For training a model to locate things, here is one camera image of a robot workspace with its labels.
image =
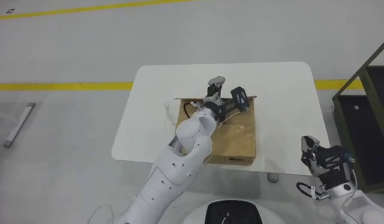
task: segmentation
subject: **green metal frame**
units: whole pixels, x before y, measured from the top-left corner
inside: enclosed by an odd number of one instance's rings
[[[350,138],[350,133],[348,131],[347,122],[344,117],[343,110],[341,108],[340,100],[337,97],[333,99],[333,102],[335,105],[335,123],[337,132],[339,133],[340,141],[343,144],[343,147],[345,147],[352,156],[356,157],[356,152],[353,147],[352,140]],[[354,168],[356,172],[356,177],[358,179],[358,186],[361,190],[365,192],[384,192],[384,183],[366,185],[358,159],[356,159]]]
[[[376,89],[372,83],[372,80],[368,74],[367,67],[372,63],[374,59],[384,50],[384,43],[367,59],[367,61],[359,68],[359,70],[353,74],[353,76],[344,84],[344,86],[333,96],[332,101],[335,106],[335,123],[337,132],[340,137],[340,141],[343,146],[351,153],[352,156],[356,157],[355,149],[353,147],[352,140],[350,138],[350,133],[348,131],[348,126],[346,119],[341,109],[341,104],[339,96],[348,86],[359,77],[361,83],[364,87],[366,96],[370,105],[372,107],[373,113],[376,117],[377,122],[379,123],[382,134],[384,135],[384,106],[381,102],[379,95],[377,94]],[[384,182],[377,183],[373,185],[366,185],[364,176],[362,174],[361,167],[359,165],[359,160],[356,159],[355,163],[356,177],[358,179],[359,188],[366,192],[384,192]]]
[[[362,86],[364,87],[365,94],[367,95],[368,100],[371,104],[377,123],[379,124],[382,134],[384,135],[384,106],[372,83],[372,80],[370,75],[368,74],[367,68],[364,68],[359,72],[359,77],[360,77]]]

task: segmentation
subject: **table leg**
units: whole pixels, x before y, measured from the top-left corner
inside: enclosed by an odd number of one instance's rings
[[[266,179],[270,183],[278,183],[278,173],[267,173],[266,174]]]

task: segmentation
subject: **black cable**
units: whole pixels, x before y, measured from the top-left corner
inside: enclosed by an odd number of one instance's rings
[[[184,105],[182,107],[184,109],[184,113],[187,115],[188,119],[191,118],[191,117],[189,116],[189,114],[187,112],[187,109],[185,107],[187,107],[189,104],[191,104],[191,103],[190,102],[186,102],[186,103],[184,103]]]
[[[359,224],[358,221],[355,218],[353,218],[350,214],[348,214],[346,212],[344,212],[344,213],[347,214],[350,218],[352,218],[357,224]]]
[[[305,187],[308,188],[308,189],[311,189],[311,187],[310,187],[309,185],[305,184],[305,183],[296,183],[296,188],[297,188],[302,194],[304,194],[305,196],[308,196],[309,198],[312,198],[312,196],[311,196],[310,194],[308,194],[307,192],[305,192],[303,189],[301,189],[300,186],[305,186]],[[321,195],[322,195],[321,193],[319,193],[319,192],[317,192],[317,191],[315,191],[315,194],[316,194],[317,196],[321,196]]]

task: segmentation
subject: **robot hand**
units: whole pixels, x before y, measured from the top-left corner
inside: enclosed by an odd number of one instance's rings
[[[158,223],[167,207],[183,194],[200,167],[210,159],[211,135],[217,124],[231,110],[249,110],[247,95],[241,87],[231,91],[233,99],[220,98],[224,82],[222,76],[208,82],[203,107],[198,105],[198,110],[177,127],[175,137],[158,156],[144,187],[117,224]]]
[[[324,148],[316,138],[303,136],[301,151],[301,161],[308,166],[312,176],[319,177],[324,186],[324,191],[319,193],[314,187],[297,183],[301,193],[319,201],[329,198],[336,212],[337,224],[384,223],[384,209],[369,200],[361,190],[357,190],[357,178],[353,169],[355,185],[347,180],[343,165],[350,163],[352,167],[355,159],[343,147]],[[311,188],[311,194],[303,191],[301,186]]]

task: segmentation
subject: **white table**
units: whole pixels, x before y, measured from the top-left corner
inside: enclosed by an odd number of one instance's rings
[[[251,166],[219,168],[310,175],[301,163],[301,136],[329,147],[311,69],[303,62],[152,65],[136,74],[112,148],[116,160],[154,162],[174,137],[175,97],[204,97],[208,80],[224,76],[221,96],[242,86],[255,100],[257,149]]]

